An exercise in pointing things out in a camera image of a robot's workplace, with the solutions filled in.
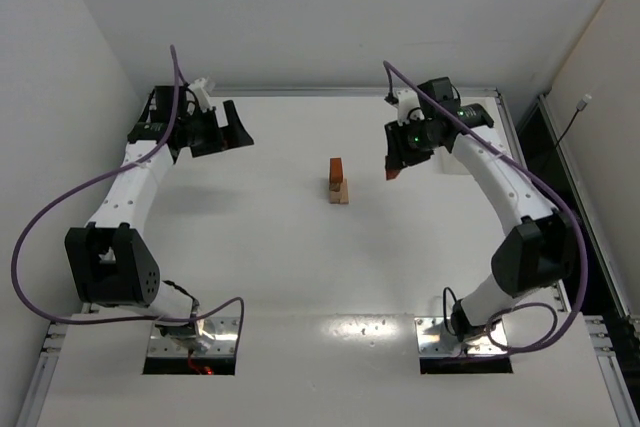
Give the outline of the red-brown wedge block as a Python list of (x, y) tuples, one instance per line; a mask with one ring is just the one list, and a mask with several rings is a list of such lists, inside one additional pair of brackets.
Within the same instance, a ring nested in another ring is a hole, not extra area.
[(402, 168), (385, 168), (385, 180), (395, 180), (401, 172)]

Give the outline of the red-brown arch block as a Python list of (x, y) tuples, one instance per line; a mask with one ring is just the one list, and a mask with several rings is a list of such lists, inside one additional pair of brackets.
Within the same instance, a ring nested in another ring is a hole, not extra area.
[(329, 163), (329, 183), (341, 184), (344, 181), (344, 172), (342, 159), (340, 157), (333, 157)]

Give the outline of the long light wood plank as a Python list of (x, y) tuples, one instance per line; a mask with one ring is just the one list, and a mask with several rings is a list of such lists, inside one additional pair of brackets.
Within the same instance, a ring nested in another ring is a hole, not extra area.
[(329, 191), (329, 202), (331, 204), (341, 204), (342, 203), (342, 192), (341, 191)]

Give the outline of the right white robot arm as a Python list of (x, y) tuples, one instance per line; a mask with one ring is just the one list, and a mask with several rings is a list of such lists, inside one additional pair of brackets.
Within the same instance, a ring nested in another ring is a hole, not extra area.
[(385, 100), (396, 110), (384, 127), (387, 179), (443, 149), (472, 175), (504, 233), (488, 277), (445, 317), (458, 341), (488, 333), (503, 315), (525, 308), (531, 294), (584, 267), (585, 242), (575, 216), (501, 147), (483, 105), (463, 103), (447, 77), (390, 88)]

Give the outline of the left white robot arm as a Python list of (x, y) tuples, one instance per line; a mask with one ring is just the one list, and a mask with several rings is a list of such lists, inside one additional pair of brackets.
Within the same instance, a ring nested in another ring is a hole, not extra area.
[(214, 337), (198, 300), (161, 276), (143, 232), (161, 181), (182, 150), (201, 157), (253, 145), (235, 104), (223, 104), (220, 125), (213, 83), (198, 78), (180, 88), (157, 86), (127, 136), (126, 170), (83, 227), (70, 229), (65, 249), (80, 300), (154, 319), (160, 334), (197, 350)]

